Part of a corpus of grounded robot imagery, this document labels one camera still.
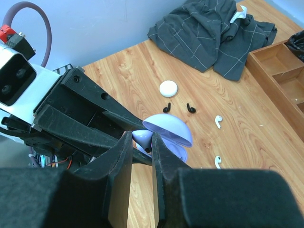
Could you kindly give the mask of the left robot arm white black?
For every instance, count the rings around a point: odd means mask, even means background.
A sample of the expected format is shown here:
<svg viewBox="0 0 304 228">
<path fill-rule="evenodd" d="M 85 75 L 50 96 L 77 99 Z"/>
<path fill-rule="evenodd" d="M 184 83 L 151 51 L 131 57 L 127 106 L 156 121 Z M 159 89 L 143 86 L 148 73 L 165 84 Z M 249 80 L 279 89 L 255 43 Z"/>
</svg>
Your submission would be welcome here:
<svg viewBox="0 0 304 228">
<path fill-rule="evenodd" d="M 63 75 L 32 67 L 0 71 L 0 133 L 32 151 L 84 166 L 125 132 L 142 130 L 129 112 L 81 70 Z"/>
</svg>

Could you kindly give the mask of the purple earbud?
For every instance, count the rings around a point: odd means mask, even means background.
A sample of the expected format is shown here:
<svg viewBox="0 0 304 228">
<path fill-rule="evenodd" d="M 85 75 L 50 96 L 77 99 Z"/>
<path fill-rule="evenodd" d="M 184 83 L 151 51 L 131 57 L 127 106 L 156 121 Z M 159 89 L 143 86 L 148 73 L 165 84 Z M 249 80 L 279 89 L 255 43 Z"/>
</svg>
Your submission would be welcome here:
<svg viewBox="0 0 304 228">
<path fill-rule="evenodd" d="M 133 140 L 136 147 L 142 153 L 150 153 L 152 151 L 152 135 L 149 130 L 136 130 L 132 132 Z"/>
</svg>

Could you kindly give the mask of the purple earbud charging case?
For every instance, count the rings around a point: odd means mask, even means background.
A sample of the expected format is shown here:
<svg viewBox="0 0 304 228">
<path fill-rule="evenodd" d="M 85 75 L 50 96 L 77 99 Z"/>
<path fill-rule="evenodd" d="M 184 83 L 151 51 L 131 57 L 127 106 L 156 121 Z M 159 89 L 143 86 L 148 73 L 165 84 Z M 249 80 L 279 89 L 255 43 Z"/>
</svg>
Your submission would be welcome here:
<svg viewBox="0 0 304 228">
<path fill-rule="evenodd" d="M 170 114 L 155 114 L 143 120 L 145 130 L 159 133 L 166 147 L 180 160 L 186 162 L 188 153 L 186 148 L 193 145 L 193 139 L 189 127 L 180 118 Z M 148 157 L 152 152 L 143 153 Z"/>
</svg>

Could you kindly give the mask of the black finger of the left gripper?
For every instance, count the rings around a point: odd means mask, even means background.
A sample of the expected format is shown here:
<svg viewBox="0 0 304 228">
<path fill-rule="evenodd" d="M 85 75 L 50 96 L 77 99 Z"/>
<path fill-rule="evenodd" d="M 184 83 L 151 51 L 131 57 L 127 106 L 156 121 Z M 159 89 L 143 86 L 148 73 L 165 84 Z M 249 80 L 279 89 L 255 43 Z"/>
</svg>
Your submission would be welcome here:
<svg viewBox="0 0 304 228">
<path fill-rule="evenodd" d="M 151 165 L 152 160 L 133 149 L 132 131 L 100 122 L 92 108 L 80 110 L 82 104 L 42 104 L 35 111 L 34 124 L 45 133 L 86 155 L 96 157 L 102 166 L 123 157 L 127 163 Z"/>
<path fill-rule="evenodd" d="M 67 71 L 62 84 L 78 99 L 84 100 L 80 110 L 92 107 L 100 122 L 123 130 L 142 130 L 143 121 L 111 97 L 82 71 Z"/>
</svg>

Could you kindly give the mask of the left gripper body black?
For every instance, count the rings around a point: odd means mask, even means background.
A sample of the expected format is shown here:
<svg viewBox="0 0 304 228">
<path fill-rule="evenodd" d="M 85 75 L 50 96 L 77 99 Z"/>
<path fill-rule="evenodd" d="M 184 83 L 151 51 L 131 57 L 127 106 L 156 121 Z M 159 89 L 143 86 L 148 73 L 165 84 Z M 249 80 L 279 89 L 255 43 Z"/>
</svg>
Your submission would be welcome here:
<svg viewBox="0 0 304 228">
<path fill-rule="evenodd" d="M 35 108 L 43 133 L 79 152 L 105 152 L 114 145 L 107 117 L 114 99 L 79 69 L 65 72 Z"/>
</svg>

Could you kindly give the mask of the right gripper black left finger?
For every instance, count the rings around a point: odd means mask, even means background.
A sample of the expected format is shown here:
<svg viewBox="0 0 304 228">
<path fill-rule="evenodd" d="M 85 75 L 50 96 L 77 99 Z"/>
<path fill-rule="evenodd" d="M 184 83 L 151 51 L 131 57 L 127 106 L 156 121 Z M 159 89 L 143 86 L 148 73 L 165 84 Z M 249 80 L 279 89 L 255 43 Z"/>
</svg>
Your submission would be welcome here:
<svg viewBox="0 0 304 228">
<path fill-rule="evenodd" d="M 132 134 L 75 170 L 2 168 L 3 228 L 124 228 L 132 170 Z"/>
</svg>

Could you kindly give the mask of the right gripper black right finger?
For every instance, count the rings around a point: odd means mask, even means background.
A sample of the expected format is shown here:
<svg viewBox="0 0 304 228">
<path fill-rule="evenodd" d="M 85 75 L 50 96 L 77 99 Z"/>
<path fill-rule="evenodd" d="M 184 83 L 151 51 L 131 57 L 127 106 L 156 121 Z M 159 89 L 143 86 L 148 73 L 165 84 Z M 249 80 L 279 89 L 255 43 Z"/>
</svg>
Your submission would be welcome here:
<svg viewBox="0 0 304 228">
<path fill-rule="evenodd" d="M 152 137 L 158 228 L 301 228 L 304 217 L 285 179 L 270 170 L 194 169 Z"/>
</svg>

